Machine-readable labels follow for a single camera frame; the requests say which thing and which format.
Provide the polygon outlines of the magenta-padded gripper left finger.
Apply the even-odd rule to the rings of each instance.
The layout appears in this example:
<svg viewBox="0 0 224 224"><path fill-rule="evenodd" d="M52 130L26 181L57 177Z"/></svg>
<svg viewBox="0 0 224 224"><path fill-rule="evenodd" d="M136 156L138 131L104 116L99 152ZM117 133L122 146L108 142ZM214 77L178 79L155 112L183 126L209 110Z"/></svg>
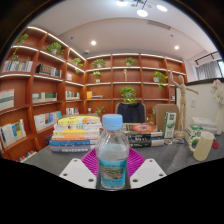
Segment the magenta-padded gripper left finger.
<svg viewBox="0 0 224 224"><path fill-rule="evenodd" d="M61 172L60 177L78 186L95 189L97 185L98 159L94 149L81 159L73 158Z"/></svg>

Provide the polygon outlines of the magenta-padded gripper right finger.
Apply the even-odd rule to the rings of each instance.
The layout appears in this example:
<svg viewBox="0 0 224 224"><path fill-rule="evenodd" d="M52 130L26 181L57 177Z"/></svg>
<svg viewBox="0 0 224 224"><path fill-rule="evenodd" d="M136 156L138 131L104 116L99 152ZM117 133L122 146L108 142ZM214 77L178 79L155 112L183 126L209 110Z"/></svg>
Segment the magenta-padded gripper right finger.
<svg viewBox="0 0 224 224"><path fill-rule="evenodd" d="M154 159L145 159L134 149L129 150L127 174L130 189L146 186L166 176Z"/></svg>

